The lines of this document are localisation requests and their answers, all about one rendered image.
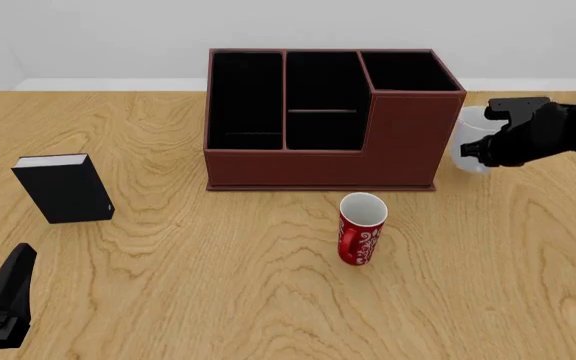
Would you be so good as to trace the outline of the red-brown desk caddy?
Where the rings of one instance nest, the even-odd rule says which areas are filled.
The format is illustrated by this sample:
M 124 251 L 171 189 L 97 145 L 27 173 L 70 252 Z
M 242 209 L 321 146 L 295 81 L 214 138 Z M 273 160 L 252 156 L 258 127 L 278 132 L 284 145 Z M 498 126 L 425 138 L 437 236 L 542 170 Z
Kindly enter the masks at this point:
M 212 191 L 433 191 L 466 98 L 432 50 L 214 49 Z

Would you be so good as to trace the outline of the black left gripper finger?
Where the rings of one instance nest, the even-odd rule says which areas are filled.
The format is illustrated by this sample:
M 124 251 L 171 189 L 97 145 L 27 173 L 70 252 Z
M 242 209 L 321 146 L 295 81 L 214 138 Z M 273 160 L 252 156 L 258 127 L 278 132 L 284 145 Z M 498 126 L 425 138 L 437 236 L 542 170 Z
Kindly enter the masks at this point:
M 18 244 L 0 267 L 0 312 L 30 319 L 30 283 L 37 252 Z

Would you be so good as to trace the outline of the small flat dark plate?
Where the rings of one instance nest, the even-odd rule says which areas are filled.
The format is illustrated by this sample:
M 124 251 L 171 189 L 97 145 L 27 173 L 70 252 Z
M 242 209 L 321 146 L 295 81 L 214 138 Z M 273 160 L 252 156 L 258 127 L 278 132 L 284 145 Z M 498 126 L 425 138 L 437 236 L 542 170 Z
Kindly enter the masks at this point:
M 484 110 L 484 117 L 488 120 L 526 122 L 532 119 L 536 110 L 550 101 L 548 97 L 492 98 Z

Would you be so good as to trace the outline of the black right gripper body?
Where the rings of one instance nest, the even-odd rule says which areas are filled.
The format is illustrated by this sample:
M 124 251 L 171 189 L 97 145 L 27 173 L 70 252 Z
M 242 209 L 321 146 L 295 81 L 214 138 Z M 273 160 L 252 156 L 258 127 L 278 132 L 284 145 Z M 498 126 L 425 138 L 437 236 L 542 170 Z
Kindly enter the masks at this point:
M 515 116 L 509 112 L 487 112 L 486 119 L 500 122 L 507 120 L 500 131 L 486 140 L 487 167 L 521 167 L 543 158 L 533 136 L 535 113 Z

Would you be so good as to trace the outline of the black book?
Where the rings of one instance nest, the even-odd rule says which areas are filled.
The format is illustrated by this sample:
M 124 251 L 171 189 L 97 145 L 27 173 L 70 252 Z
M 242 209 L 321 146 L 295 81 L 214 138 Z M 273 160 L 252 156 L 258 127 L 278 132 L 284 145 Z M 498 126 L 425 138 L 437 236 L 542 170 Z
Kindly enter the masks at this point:
M 21 157 L 11 170 L 49 224 L 113 218 L 112 201 L 85 153 Z

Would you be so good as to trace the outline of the red mug with white pattern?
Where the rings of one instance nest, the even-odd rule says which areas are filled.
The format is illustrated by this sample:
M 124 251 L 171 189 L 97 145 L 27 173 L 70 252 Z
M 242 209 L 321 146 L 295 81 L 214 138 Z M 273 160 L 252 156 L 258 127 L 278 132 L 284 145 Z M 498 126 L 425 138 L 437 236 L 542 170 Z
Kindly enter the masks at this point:
M 388 217 L 386 204 L 374 194 L 348 194 L 339 204 L 339 216 L 340 259 L 351 266 L 369 263 Z

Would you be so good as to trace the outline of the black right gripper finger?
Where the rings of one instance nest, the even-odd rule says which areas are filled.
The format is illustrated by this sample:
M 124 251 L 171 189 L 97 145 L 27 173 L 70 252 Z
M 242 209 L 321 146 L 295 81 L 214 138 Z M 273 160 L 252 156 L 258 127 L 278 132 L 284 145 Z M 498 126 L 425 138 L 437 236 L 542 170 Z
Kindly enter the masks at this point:
M 491 137 L 483 137 L 472 143 L 463 143 L 460 146 L 460 156 L 462 158 L 476 158 L 478 161 L 490 161 L 490 141 Z

